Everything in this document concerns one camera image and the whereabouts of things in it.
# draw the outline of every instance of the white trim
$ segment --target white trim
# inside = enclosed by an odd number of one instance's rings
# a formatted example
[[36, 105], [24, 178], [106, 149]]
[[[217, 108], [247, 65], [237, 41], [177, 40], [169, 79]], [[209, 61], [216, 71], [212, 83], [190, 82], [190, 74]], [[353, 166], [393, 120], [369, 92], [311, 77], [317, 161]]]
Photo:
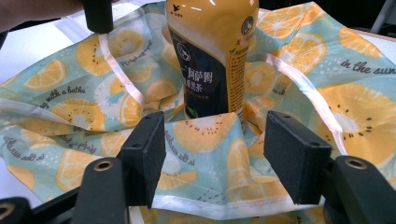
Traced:
[[288, 76], [297, 85], [300, 91], [311, 101], [312, 105], [318, 111], [324, 123], [332, 132], [335, 144], [338, 146], [340, 153], [342, 155], [347, 155], [347, 151], [343, 143], [343, 128], [338, 123], [337, 119], [335, 119], [335, 116], [330, 110], [329, 105], [315, 88], [314, 84], [312, 84], [305, 74], [300, 72], [298, 69], [284, 63], [282, 60], [272, 54], [267, 55], [266, 62], [276, 67], [279, 72]]
[[107, 42], [107, 34], [99, 35], [99, 43], [100, 43], [101, 51], [105, 57], [105, 60], [110, 65], [114, 74], [116, 74], [116, 76], [120, 79], [120, 82], [125, 87], [125, 90], [127, 90], [129, 94], [132, 97], [134, 97], [134, 99], [143, 108], [146, 102], [145, 96], [142, 94], [142, 92], [140, 92], [137, 89], [134, 83], [132, 83], [131, 80], [125, 75], [125, 73], [122, 71], [122, 68], [117, 63], [116, 59], [113, 57], [113, 55], [111, 55]]

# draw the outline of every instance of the bottle label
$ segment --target bottle label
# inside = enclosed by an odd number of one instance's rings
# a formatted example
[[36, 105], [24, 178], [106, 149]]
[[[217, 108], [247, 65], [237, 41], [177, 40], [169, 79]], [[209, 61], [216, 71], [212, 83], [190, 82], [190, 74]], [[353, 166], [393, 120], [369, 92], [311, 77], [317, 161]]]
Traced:
[[169, 32], [184, 77], [186, 114], [194, 119], [229, 112], [224, 65], [172, 29]]
[[189, 118], [235, 112], [244, 126], [244, 72], [253, 24], [253, 17], [248, 16], [238, 30], [240, 37], [223, 52], [225, 64], [169, 27], [184, 77]]

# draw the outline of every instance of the lemon slice pattern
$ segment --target lemon slice pattern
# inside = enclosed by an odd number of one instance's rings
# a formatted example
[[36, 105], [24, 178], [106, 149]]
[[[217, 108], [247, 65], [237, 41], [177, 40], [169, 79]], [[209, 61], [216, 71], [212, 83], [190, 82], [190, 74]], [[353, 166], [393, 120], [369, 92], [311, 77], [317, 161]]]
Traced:
[[132, 130], [123, 130], [114, 133], [104, 133], [100, 139], [100, 146], [105, 157], [116, 157], [120, 152]]
[[274, 77], [274, 68], [268, 63], [250, 66], [245, 70], [245, 92], [264, 93], [268, 91]]
[[131, 79], [133, 83], [142, 83], [148, 81], [154, 73], [154, 64], [145, 63], [138, 71], [132, 71], [127, 74], [127, 77]]
[[134, 54], [143, 48], [145, 37], [132, 30], [122, 30], [108, 39], [110, 53], [118, 58]]
[[22, 183], [29, 190], [33, 190], [33, 188], [35, 187], [35, 175], [31, 171], [14, 165], [8, 165], [7, 168], [9, 172], [15, 175], [20, 181], [22, 181]]
[[227, 156], [227, 186], [232, 202], [283, 197], [288, 193], [273, 176], [250, 175], [248, 147], [243, 138], [233, 140]]
[[120, 124], [132, 128], [142, 118], [143, 108], [130, 94], [125, 94], [120, 105]]
[[285, 39], [298, 29], [303, 14], [304, 6], [281, 8], [266, 13], [257, 26], [268, 35]]
[[23, 83], [22, 86], [32, 91], [47, 91], [61, 84], [65, 77], [64, 63], [59, 59], [54, 59]]
[[95, 102], [69, 98], [55, 105], [51, 111], [71, 124], [86, 130], [103, 131], [105, 129], [105, 115]]
[[346, 28], [340, 29], [338, 38], [342, 46], [372, 58], [382, 57], [381, 51], [372, 43], [365, 40], [356, 32]]
[[326, 13], [320, 8], [320, 6], [314, 3], [305, 4], [304, 11], [305, 14], [301, 23], [302, 27], [312, 25], [322, 16], [326, 15]]
[[245, 111], [247, 120], [257, 125], [262, 132], [265, 131], [266, 111], [275, 106], [275, 101], [270, 96], [256, 96], [247, 100]]
[[41, 118], [29, 118], [19, 122], [23, 129], [43, 136], [61, 135], [73, 132], [67, 124]]
[[171, 65], [174, 69], [181, 72], [180, 63], [178, 62], [177, 55], [173, 45], [168, 43], [163, 44], [163, 50], [161, 51], [163, 60]]
[[161, 190], [177, 189], [181, 186], [189, 184], [196, 178], [197, 173], [195, 171], [175, 173], [172, 175], [161, 172], [160, 181], [158, 181], [157, 188]]
[[234, 113], [175, 122], [173, 130], [179, 144], [192, 152], [210, 152], [227, 137], [237, 120]]
[[299, 32], [288, 45], [272, 54], [307, 75], [322, 61], [326, 50], [320, 35]]
[[85, 167], [99, 158], [92, 154], [66, 149], [56, 175], [58, 187], [67, 192], [80, 186]]
[[92, 35], [78, 44], [76, 58], [79, 65], [94, 76], [102, 76], [111, 70], [100, 49], [99, 35]]
[[50, 145], [58, 145], [53, 139], [28, 130], [21, 130], [21, 138], [30, 146], [30, 149], [38, 149]]
[[159, 101], [165, 97], [176, 94], [175, 85], [167, 78], [161, 78], [149, 84], [145, 91], [147, 102]]
[[[394, 153], [396, 141], [389, 139], [396, 139], [396, 104], [391, 99], [379, 91], [352, 83], [318, 91], [343, 128], [349, 155], [379, 164]], [[322, 122], [317, 125], [319, 136], [334, 146], [328, 128]]]

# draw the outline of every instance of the milk tea bottle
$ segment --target milk tea bottle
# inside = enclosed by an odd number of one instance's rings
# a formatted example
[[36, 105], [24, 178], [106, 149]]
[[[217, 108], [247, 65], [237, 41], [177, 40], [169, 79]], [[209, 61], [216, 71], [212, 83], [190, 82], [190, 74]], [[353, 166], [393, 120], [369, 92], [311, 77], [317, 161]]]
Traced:
[[165, 11], [188, 118], [235, 112], [244, 124], [244, 68], [259, 1], [166, 0]]

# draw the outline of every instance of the screw hole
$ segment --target screw hole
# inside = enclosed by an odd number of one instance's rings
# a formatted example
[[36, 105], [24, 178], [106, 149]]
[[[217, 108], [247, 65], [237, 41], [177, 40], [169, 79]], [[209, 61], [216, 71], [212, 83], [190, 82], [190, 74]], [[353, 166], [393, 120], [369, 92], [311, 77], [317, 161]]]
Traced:
[[94, 170], [95, 171], [105, 171], [110, 169], [113, 166], [113, 162], [112, 161], [100, 161], [98, 163], [96, 163]]
[[15, 205], [13, 203], [0, 203], [0, 220], [9, 216], [15, 209]]
[[346, 160], [346, 165], [348, 165], [350, 167], [353, 167], [355, 169], [359, 169], [359, 170], [367, 169], [367, 165], [364, 162], [358, 161], [358, 160], [354, 160], [354, 159]]
[[132, 144], [132, 147], [133, 148], [140, 148], [140, 147], [142, 147], [142, 145], [140, 145], [140, 143], [134, 143], [134, 144]]

